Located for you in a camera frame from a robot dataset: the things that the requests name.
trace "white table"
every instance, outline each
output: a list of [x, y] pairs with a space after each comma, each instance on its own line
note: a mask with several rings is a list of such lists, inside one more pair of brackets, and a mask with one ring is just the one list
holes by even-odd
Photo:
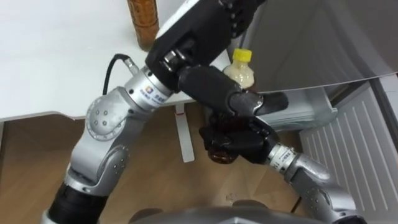
[[[160, 25], [183, 2], [157, 0]], [[101, 95], [112, 56], [128, 54], [142, 67], [147, 55], [138, 47], [126, 0], [0, 1], [0, 31], [0, 122], [54, 113], [84, 118]], [[213, 65], [229, 65], [227, 53]], [[116, 64], [109, 89], [130, 77]], [[166, 105], [184, 114], [182, 104], [190, 101], [180, 93]], [[181, 139], [184, 117], [177, 119]]]

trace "black rubber sleeve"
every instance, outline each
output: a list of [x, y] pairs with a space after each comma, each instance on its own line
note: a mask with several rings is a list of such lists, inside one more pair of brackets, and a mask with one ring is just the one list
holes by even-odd
[[58, 224], [97, 224], [107, 199], [84, 194], [62, 184], [48, 216]]

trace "black cable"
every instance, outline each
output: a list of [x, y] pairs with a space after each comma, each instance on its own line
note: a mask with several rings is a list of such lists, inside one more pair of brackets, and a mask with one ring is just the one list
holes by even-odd
[[296, 210], [299, 207], [301, 201], [302, 201], [302, 198], [299, 197], [297, 202], [296, 202], [296, 204], [293, 206], [292, 210], [290, 211], [291, 213], [295, 213], [296, 212]]
[[124, 55], [124, 54], [116, 54], [113, 56], [111, 62], [108, 65], [108, 69], [106, 70], [104, 89], [102, 91], [103, 96], [108, 94], [108, 85], [109, 85], [109, 80], [111, 79], [111, 73], [112, 73], [114, 64], [116, 63], [117, 60], [126, 61], [127, 59], [130, 59], [130, 57], [127, 55]]

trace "yellow bottle cap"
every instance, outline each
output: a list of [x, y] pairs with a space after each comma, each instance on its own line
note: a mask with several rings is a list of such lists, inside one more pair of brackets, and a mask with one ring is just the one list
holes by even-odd
[[241, 62], [250, 62], [251, 61], [251, 50], [247, 49], [235, 49], [233, 59], [239, 60]]

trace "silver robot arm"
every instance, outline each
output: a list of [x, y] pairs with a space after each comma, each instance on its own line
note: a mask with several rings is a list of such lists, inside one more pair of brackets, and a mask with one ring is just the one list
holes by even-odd
[[313, 218], [325, 223], [364, 223], [352, 196], [325, 166], [282, 144], [271, 150], [268, 162], [300, 195]]
[[352, 196], [338, 185], [329, 170], [281, 144], [277, 133], [263, 120], [247, 118], [240, 125], [248, 128], [230, 133], [217, 131], [219, 123], [228, 122], [223, 116], [214, 114], [211, 121], [200, 130], [206, 150], [240, 155], [253, 164], [271, 166], [300, 195], [308, 213], [316, 220], [333, 224], [366, 223], [357, 212]]
[[139, 70], [129, 58], [124, 63], [133, 77], [91, 104], [63, 184], [41, 224], [97, 223], [127, 166], [127, 146], [172, 95], [147, 67]]

